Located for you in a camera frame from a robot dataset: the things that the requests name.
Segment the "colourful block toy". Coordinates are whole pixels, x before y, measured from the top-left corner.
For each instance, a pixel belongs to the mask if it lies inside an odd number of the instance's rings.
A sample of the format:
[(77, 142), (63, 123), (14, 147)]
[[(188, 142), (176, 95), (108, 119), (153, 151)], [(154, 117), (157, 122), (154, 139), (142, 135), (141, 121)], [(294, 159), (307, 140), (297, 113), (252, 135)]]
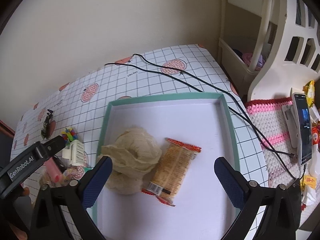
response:
[(65, 140), (66, 147), (69, 147), (71, 142), (78, 140), (78, 135), (72, 127), (67, 127), (61, 132), (61, 136)]

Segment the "pink white crochet mat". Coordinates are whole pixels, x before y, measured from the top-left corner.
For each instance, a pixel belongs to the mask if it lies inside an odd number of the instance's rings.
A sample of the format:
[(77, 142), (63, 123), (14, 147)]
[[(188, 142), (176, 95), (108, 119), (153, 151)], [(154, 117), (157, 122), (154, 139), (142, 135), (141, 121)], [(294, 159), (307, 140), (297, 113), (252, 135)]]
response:
[(280, 162), (275, 153), (263, 148), (266, 168), (268, 172), (268, 186), (277, 187), (279, 184), (289, 185), (294, 178), (300, 178), (303, 174), (307, 175), (307, 166), (299, 166), (297, 160), (297, 150), (291, 146), (289, 130), (282, 112), (282, 106), (292, 105), (292, 99), (269, 99), (252, 100), (245, 104), (247, 113), (255, 127), (272, 144), (275, 150), (293, 153), (293, 158), (280, 154), (283, 160)]

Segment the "orange snack packet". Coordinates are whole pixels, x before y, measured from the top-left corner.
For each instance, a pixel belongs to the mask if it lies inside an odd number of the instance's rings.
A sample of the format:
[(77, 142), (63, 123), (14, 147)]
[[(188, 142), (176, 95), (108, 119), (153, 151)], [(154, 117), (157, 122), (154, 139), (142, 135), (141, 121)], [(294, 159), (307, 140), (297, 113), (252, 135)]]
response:
[(169, 144), (160, 158), (156, 172), (148, 186), (142, 192), (154, 196), (164, 205), (174, 206), (174, 198), (178, 194), (191, 162), (202, 148), (175, 139), (166, 138)]

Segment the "cream dotted cloth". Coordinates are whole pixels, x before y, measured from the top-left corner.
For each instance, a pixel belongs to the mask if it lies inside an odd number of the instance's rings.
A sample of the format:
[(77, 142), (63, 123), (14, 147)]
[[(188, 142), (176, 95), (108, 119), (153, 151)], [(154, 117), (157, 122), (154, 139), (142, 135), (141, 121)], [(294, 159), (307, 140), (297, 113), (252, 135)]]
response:
[(112, 172), (105, 186), (122, 195), (143, 188), (144, 177), (158, 164), (162, 150), (156, 139), (141, 127), (125, 130), (111, 145), (101, 147), (101, 156), (112, 160)]

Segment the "white shelf rack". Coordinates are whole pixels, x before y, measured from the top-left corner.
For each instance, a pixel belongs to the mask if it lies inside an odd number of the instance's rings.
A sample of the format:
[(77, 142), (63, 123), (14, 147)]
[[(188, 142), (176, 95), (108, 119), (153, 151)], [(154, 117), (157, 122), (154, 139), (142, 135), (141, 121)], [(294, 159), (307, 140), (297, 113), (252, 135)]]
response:
[(279, 0), (221, 0), (218, 62), (239, 94), (247, 94), (270, 54)]

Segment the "yellow snack wrapper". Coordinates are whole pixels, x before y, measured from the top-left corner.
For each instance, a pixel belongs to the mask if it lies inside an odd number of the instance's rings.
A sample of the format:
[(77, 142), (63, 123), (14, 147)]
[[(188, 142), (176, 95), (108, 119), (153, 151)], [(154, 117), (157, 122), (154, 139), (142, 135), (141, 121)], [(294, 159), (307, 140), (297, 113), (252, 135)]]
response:
[(315, 101), (315, 81), (311, 80), (309, 81), (304, 87), (303, 92), (306, 95), (306, 101), (308, 104), (308, 107), (312, 107)]

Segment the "dark camouflage toy figure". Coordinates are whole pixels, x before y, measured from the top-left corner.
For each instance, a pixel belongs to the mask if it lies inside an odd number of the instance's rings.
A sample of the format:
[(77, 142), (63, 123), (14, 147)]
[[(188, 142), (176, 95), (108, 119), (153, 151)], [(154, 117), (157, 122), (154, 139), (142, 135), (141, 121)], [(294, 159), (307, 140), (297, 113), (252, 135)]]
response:
[(53, 111), (47, 109), (47, 116), (43, 123), (43, 128), (41, 130), (42, 139), (48, 139), (50, 137), (50, 120), (53, 117)]

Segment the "cream hair claw clip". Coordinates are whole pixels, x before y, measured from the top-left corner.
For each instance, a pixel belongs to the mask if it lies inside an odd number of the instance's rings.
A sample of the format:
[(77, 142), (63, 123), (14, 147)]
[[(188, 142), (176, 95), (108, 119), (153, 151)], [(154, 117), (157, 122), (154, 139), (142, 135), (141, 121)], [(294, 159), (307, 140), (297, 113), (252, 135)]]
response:
[(62, 158), (71, 166), (86, 166), (85, 147), (79, 140), (73, 140), (69, 148), (62, 150)]

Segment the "smartphone on stand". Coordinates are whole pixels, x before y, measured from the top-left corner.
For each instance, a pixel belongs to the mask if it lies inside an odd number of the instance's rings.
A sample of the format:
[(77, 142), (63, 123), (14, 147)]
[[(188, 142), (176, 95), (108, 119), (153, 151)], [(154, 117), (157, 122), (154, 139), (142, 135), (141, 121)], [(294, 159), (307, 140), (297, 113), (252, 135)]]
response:
[(305, 165), (312, 158), (311, 119), (306, 95), (293, 93), (293, 111), (297, 120), (297, 153), (300, 166)]

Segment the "white phone stand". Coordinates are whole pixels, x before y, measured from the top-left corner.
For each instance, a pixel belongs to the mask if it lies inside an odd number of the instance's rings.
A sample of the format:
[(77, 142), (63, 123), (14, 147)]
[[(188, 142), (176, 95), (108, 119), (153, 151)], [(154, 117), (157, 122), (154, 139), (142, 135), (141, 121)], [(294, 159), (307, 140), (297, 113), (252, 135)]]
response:
[(297, 127), (297, 118), (293, 110), (292, 105), (283, 105), (281, 107), (283, 112), (287, 129), (290, 136), (291, 146), (297, 148), (298, 146), (298, 127)]

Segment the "grid pattern tablecloth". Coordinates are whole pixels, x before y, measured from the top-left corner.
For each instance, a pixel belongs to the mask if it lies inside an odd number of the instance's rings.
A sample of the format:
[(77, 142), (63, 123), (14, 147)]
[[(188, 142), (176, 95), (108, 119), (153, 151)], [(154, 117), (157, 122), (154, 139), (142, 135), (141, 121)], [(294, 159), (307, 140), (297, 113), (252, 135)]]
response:
[(11, 157), (41, 141), (47, 109), (53, 111), (58, 136), (72, 127), (85, 146), (89, 167), (96, 164), (101, 130), (112, 101), (154, 95), (220, 93), (225, 97), (235, 131), (239, 168), (246, 179), (267, 185), (265, 159), (251, 126), (244, 122), (246, 109), (209, 51), (196, 44), (173, 46), (131, 56), (84, 76), (43, 99), (19, 121)]

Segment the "teal shallow cardboard box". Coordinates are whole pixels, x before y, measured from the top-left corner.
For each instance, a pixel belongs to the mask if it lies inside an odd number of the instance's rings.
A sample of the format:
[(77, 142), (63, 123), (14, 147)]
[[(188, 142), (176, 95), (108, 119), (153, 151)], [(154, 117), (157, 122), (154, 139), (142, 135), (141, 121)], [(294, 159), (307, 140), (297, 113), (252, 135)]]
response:
[(236, 211), (214, 171), (239, 168), (220, 93), (145, 96), (108, 104), (99, 153), (114, 174), (95, 205), (107, 239), (221, 239)]

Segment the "pink hair roller clip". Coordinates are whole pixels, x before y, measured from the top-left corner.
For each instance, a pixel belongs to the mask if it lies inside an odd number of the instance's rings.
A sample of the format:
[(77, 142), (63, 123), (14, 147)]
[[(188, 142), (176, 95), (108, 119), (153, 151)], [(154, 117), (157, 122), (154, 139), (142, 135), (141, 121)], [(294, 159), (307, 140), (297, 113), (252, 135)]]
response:
[(55, 186), (61, 186), (61, 183), (63, 182), (63, 174), (57, 166), (56, 162), (54, 161), (53, 157), (48, 159), (44, 163), (44, 165), (46, 167), (46, 172), (48, 173), (51, 182)]

